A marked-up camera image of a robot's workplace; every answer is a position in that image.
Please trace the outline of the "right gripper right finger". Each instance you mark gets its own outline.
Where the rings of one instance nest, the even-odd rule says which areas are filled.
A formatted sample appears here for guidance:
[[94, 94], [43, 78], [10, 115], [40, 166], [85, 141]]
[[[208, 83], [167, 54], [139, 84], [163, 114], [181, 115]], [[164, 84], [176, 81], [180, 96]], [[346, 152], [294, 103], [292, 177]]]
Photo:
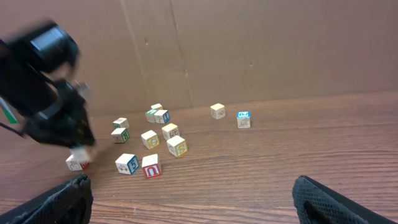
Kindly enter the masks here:
[[305, 175], [292, 196], [300, 224], [397, 224]]

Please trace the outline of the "red sided wooden block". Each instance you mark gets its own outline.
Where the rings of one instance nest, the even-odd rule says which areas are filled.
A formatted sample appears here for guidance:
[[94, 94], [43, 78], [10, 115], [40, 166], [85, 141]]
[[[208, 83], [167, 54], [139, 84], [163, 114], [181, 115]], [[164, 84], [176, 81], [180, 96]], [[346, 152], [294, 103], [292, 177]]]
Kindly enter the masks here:
[[115, 143], [125, 143], [130, 138], [130, 135], [127, 128], [116, 128], [111, 133], [111, 137]]

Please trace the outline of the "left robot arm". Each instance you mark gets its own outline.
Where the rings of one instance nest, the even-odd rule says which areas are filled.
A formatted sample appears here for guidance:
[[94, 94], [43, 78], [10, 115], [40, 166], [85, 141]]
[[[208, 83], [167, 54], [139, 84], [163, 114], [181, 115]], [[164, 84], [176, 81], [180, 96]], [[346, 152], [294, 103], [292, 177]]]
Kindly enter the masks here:
[[94, 146], [85, 99], [66, 79], [49, 80], [1, 41], [1, 98], [25, 117], [20, 136], [63, 147]]

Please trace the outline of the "yellow sided wooden block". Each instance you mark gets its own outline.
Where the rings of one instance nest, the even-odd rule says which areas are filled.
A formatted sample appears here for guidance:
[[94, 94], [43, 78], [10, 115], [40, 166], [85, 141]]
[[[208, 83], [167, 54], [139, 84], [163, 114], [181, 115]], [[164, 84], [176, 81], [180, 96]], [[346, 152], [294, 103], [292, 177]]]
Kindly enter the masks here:
[[149, 130], [141, 134], [142, 142], [146, 148], [152, 149], [160, 144], [159, 137], [155, 131]]

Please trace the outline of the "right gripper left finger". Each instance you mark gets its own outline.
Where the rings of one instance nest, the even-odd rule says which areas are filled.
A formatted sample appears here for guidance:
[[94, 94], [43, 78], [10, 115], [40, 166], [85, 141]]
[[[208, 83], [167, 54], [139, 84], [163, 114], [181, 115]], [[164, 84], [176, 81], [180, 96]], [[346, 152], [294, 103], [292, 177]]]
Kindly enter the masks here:
[[79, 174], [2, 214], [1, 223], [88, 224], [92, 204], [91, 180]]

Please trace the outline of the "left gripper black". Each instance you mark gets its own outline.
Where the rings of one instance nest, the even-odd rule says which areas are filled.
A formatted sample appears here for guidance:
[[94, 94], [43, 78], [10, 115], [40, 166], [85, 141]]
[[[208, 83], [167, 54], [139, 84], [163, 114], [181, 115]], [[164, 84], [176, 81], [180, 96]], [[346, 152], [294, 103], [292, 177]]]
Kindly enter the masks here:
[[71, 85], [65, 79], [53, 83], [56, 100], [46, 109], [30, 116], [23, 133], [43, 144], [74, 148], [94, 146], [95, 138], [90, 128], [85, 108], [90, 88], [86, 83]]

